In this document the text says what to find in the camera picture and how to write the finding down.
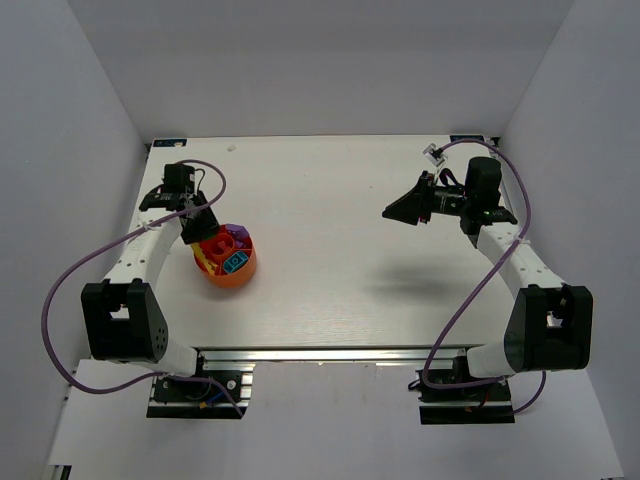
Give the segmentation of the large red rounded lego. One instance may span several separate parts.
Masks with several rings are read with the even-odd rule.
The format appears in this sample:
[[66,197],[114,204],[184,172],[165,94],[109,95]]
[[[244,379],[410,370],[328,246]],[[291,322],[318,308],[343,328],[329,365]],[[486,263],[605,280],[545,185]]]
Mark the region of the large red rounded lego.
[[211,240],[209,251],[215,261],[223,261],[234,253],[235,240],[228,234],[220,234]]

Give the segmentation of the long yellow lego plate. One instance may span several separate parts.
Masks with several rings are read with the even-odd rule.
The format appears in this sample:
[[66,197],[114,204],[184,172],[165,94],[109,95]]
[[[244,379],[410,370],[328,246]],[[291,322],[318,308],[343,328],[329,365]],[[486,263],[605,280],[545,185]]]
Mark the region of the long yellow lego plate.
[[200,243],[191,245],[194,259],[199,268],[209,276],[216,276],[218,274],[219,265],[211,260],[207,255]]

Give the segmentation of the purple lego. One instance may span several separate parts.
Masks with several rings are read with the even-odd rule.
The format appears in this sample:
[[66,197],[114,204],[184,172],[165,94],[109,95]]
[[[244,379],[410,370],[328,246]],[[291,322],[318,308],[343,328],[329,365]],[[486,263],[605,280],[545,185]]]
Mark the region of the purple lego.
[[228,223],[226,225],[226,230],[234,238],[236,243],[240,243],[242,245],[247,245],[249,243],[250,234],[244,226]]

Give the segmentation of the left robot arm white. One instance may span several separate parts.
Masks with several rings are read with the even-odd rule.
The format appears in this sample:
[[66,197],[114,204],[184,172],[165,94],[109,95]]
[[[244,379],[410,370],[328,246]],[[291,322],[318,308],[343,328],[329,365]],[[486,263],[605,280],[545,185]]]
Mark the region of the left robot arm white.
[[196,168],[217,168],[201,160],[164,167],[162,184],[143,196],[132,236],[113,268],[81,292],[91,355],[162,374],[191,377],[198,352],[170,337],[154,288],[172,245],[195,245],[220,230],[211,202],[196,185]]

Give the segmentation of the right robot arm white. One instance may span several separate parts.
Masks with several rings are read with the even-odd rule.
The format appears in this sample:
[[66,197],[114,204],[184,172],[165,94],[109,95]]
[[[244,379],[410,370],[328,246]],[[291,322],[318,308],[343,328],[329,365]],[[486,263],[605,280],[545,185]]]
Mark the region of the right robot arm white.
[[472,245],[492,264],[514,298],[502,340],[468,349],[461,383],[476,384],[528,371],[581,370],[590,359],[593,296],[549,269],[526,244],[525,229],[501,206],[501,164],[470,159],[464,182],[447,169],[423,172],[416,185],[382,212],[409,225],[432,215],[454,216]]

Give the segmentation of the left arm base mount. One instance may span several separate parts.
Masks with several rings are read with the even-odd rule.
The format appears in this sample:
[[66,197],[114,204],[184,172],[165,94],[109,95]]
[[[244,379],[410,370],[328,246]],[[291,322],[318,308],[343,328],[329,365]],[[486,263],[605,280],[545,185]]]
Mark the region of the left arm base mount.
[[198,381],[164,377],[152,383],[150,419],[239,420],[251,399],[255,364],[224,351],[201,350]]

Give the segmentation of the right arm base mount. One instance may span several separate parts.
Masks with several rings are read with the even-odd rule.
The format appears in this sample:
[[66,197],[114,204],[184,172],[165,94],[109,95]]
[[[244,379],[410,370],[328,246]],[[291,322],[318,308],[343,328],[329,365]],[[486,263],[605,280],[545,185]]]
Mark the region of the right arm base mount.
[[[469,374],[465,348],[444,349],[436,354],[427,372],[433,384],[453,386],[475,381]],[[407,389],[418,394],[420,424],[498,425],[515,422],[511,391],[506,381],[472,388],[439,390],[427,386],[423,366],[415,369],[415,379]]]

